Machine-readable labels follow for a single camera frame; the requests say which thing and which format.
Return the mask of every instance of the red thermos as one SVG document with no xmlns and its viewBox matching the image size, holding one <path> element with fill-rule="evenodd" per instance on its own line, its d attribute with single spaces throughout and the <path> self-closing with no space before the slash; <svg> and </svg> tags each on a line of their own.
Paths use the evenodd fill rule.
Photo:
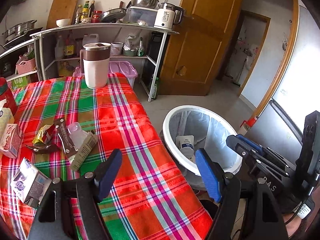
<svg viewBox="0 0 320 240">
<path fill-rule="evenodd" d="M 10 108 L 12 115 L 15 115 L 17 112 L 18 106 L 16 101 L 13 98 L 12 92 L 8 87 L 7 81 L 4 77 L 0 77 L 0 101 L 7 99 L 7 102 L 3 107 Z"/>
</svg>

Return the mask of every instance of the wooden cutting board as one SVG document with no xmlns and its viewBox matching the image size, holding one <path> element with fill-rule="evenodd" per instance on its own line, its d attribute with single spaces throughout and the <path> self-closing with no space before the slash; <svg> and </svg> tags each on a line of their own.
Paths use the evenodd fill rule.
<svg viewBox="0 0 320 240">
<path fill-rule="evenodd" d="M 56 28 L 56 20 L 70 18 L 69 25 L 77 6 L 78 0 L 53 0 L 47 21 L 47 29 Z"/>
</svg>

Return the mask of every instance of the white trash can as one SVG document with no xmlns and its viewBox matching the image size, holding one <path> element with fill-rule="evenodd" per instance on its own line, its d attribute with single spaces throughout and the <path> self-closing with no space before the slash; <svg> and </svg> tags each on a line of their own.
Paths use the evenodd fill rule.
<svg viewBox="0 0 320 240">
<path fill-rule="evenodd" d="M 177 136 L 193 135 L 195 152 L 204 148 L 225 172 L 236 174 L 240 170 L 242 157 L 226 144 L 227 137 L 236 131 L 218 114 L 199 106 L 178 106 L 167 114 L 162 129 L 168 150 L 193 189 L 205 190 L 205 186 L 196 164 L 177 148 Z"/>
</svg>

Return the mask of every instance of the brown door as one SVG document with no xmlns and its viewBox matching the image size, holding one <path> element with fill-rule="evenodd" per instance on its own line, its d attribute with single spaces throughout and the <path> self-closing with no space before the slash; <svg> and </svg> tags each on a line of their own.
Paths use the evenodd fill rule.
<svg viewBox="0 0 320 240">
<path fill-rule="evenodd" d="M 241 0 L 182 0 L 180 34 L 171 35 L 160 75 L 160 94 L 209 92 L 232 38 Z"/>
</svg>

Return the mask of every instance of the refrigerator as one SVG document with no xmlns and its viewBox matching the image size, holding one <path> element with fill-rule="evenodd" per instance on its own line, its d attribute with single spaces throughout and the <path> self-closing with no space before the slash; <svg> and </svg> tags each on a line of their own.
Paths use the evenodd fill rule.
<svg viewBox="0 0 320 240">
<path fill-rule="evenodd" d="M 320 111 L 320 30 L 300 6 L 296 43 L 284 76 L 246 137 L 295 163 L 305 117 Z"/>
</svg>

